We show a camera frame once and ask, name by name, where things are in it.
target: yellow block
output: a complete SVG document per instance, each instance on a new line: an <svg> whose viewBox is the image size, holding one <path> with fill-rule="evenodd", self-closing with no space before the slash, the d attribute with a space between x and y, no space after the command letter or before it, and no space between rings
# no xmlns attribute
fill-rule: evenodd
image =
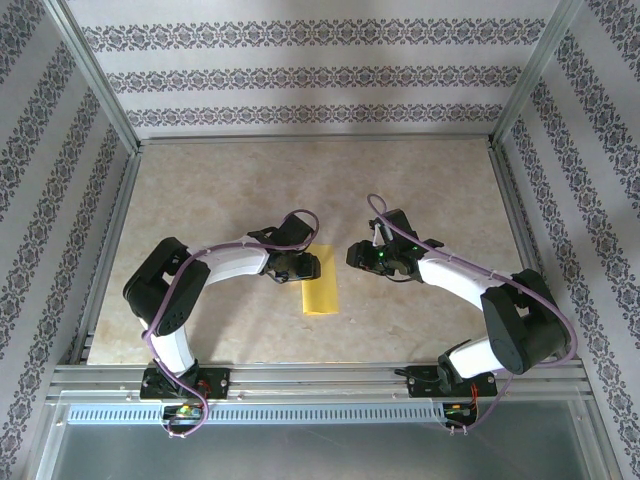
<svg viewBox="0 0 640 480"><path fill-rule="evenodd" d="M338 313L338 282L336 262L331 245L309 245L307 252L320 260L320 278L304 280L302 284L302 311L305 315Z"/></svg>

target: purple cable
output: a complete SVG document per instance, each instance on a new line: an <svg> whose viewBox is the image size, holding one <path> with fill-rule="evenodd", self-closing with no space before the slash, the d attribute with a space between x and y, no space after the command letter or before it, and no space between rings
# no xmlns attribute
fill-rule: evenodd
<svg viewBox="0 0 640 480"><path fill-rule="evenodd" d="M380 202L382 202L382 212L379 211L375 205L373 204L372 199L377 199ZM541 305L543 305L544 307L546 307L547 309L549 309L553 314L555 314L560 321L564 324L565 328L567 329L567 331L569 332L569 337L571 338L571 346L569 348L569 352L561 359L559 360L555 360L552 362L543 362L540 363L540 367L542 368L550 368L550 367L559 367L561 365L564 365L565 363L567 363L569 360L571 360L577 351L578 348L578 336L576 335L576 331L573 328L573 325L571 325L571 322L569 322L569 319L560 311L560 309L558 307L556 307L554 304L552 304L551 302L549 302L546 298L542 297L541 295L539 295L538 293L534 292L533 290L520 285L518 282L514 281L511 278L507 278L503 275L499 275L487 268L484 268L480 265L477 265L473 262L470 262L468 260L465 260L464 258L458 257L456 255L448 255L444 252L439 251L436 248L433 248L429 245L427 245L424 242L421 242L420 240L418 240L417 238L412 237L411 235L409 235L408 233L400 230L398 227L396 227L394 224L392 224L389 220L387 220L386 218L384 218L382 215L384 213L386 213L387 211L387 204L384 201L384 199L380 196L377 195L375 193L370 193L369 195L367 195L367 202L369 203L369 206L371 207L371 209L376 213L376 216L380 219L380 221L387 226L388 228L390 228L391 230L393 230L395 233L397 233L398 235L406 238L407 240L412 241L413 243L415 243L416 245L424 248L425 250L434 253L435 255L441 257L442 259L451 262L451 263L456 263L464 268L466 268L467 270L470 270L472 272L478 273L480 275L484 275L486 277L489 278L495 278L496 280L506 283L507 285L511 285L514 288L517 288L520 292L528 295L529 297L533 298L535 301L537 301L538 303L540 303ZM504 394L507 392L507 388L509 387L509 385L511 384L511 381L513 380L513 374L511 374L509 376L509 378L507 379L506 383L504 384L504 386L502 387L502 389L500 390L500 392L498 392L498 395L496 395L496 397L494 398L493 402L491 402L491 405L489 405L489 407L487 408L487 410L483 413L482 417L480 417L475 423L473 423L472 425L470 425L469 427L466 428L466 431L470 431L473 430L474 428L480 426L482 423L484 423L484 421L486 420L486 418L491 414L491 412L493 412L493 410L496 408L496 405L498 404L498 402L500 401L500 399L504 396ZM464 429L455 429L454 431L458 431L458 432L462 432L464 431Z"/></svg>
<svg viewBox="0 0 640 480"><path fill-rule="evenodd" d="M314 221L316 222L316 226L313 230L313 233L309 236L309 238L307 240L305 240L303 243L299 243L298 245L288 245L285 247L279 246L279 245L264 245L262 243L244 243L244 242L233 242L233 243L223 243L220 245L215 245L209 248L203 248L202 250L197 251L196 253L194 253L193 255L191 255L189 258L187 258L187 260L185 260L185 262L180 265L180 268L178 268L178 271L176 272L175 276L173 277L173 280L171 281L171 285L169 286L169 289L167 290L167 293L164 296L164 299L162 300L162 303L160 304L160 308L158 308L158 311L156 312L156 316L153 318L153 321L151 322L151 325L149 325L149 328L147 330L144 331L144 333L142 334L142 339L147 343L147 346L149 347L149 350L151 350L151 354L153 355L153 359L155 360L156 364L158 365L158 368L160 368L160 370L162 370L162 372L168 377L170 378L172 381L174 381L177 385L180 385L183 389L185 389L187 392L191 393L192 395L194 395L198 400L200 400L202 402L202 414L200 416L200 419L198 420L198 422L191 427L189 430L187 430L186 432L180 433L178 434L179 437L181 438L185 438L188 435L191 435L192 433L194 433L196 430L198 430L202 425L204 425L204 423L206 422L207 418L209 418L209 403L207 402L207 399L205 398L204 395L202 395L199 391L197 391L196 389L192 388L191 386L187 385L186 383L183 383L171 370L169 370L167 368L167 366L162 363L162 360L160 360L160 357L158 356L158 352L156 351L155 347L153 346L153 343L151 342L151 335L156 331L156 329L158 328L158 325L160 324L160 320L162 319L162 315L164 315L164 312L167 309L167 306L169 305L169 300L171 300L171 296L173 295L173 292L176 289L176 285L178 284L178 281L180 280L180 277L182 276L182 274L184 273L184 271L186 270L186 268L195 260L197 260L198 258L202 257L203 255L207 255L211 252L215 252L217 250L223 250L226 248L236 248L236 247L242 247L242 248L262 248L262 249L269 249L269 250L301 250L301 249L305 249L307 248L311 242L313 242L313 240L316 238L316 235L318 234L318 229L320 228L320 220L318 219L318 216L309 211L309 210L304 210L304 209L298 209L298 210L294 210L293 212L290 212L286 217L284 217L284 219L282 220L282 223L284 223L291 215L295 215L296 213L306 213L307 215L310 215ZM166 430L169 432L170 436L174 436L176 435L172 430L171 430L171 422L169 422L169 424L167 425Z"/></svg>

